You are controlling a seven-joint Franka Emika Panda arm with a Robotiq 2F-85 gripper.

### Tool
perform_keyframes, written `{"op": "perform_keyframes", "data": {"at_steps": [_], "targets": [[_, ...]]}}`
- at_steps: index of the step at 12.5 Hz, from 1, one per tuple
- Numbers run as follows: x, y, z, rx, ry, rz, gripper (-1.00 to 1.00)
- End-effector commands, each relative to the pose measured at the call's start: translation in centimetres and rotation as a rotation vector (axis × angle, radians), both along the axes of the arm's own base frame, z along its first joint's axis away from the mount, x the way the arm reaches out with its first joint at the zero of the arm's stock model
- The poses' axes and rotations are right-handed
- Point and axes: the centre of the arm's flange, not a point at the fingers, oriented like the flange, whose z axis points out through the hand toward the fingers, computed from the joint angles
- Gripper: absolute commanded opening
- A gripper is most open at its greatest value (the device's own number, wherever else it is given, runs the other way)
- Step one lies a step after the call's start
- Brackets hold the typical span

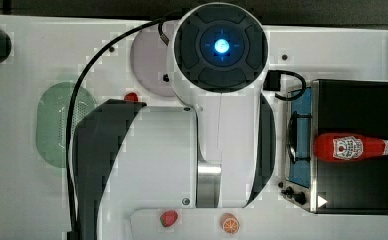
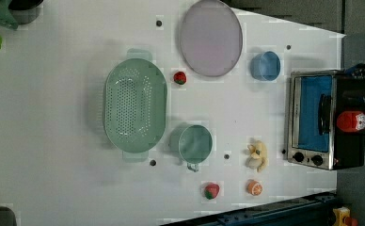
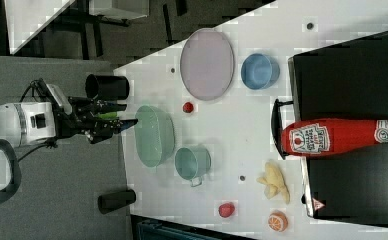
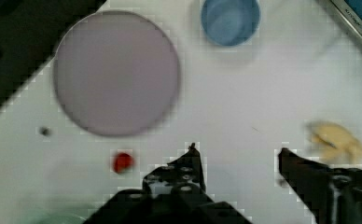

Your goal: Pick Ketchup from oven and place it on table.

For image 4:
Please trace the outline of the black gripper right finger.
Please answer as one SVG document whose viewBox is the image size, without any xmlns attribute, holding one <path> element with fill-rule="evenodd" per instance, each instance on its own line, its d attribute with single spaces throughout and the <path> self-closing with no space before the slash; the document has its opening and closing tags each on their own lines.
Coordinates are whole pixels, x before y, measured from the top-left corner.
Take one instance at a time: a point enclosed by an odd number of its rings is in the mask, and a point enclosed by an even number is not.
<svg viewBox="0 0 362 224">
<path fill-rule="evenodd" d="M 312 212 L 317 224 L 362 224 L 362 170 L 331 168 L 287 148 L 279 173 Z"/>
</svg>

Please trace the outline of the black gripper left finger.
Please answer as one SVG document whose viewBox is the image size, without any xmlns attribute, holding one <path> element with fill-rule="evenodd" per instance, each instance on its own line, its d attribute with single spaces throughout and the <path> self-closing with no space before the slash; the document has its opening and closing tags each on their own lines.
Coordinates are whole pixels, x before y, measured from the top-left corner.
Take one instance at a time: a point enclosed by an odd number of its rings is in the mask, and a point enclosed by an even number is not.
<svg viewBox="0 0 362 224">
<path fill-rule="evenodd" d="M 146 175 L 140 189 L 124 189 L 83 224 L 251 224 L 233 206 L 206 194 L 201 154 L 194 145 Z"/>
</svg>

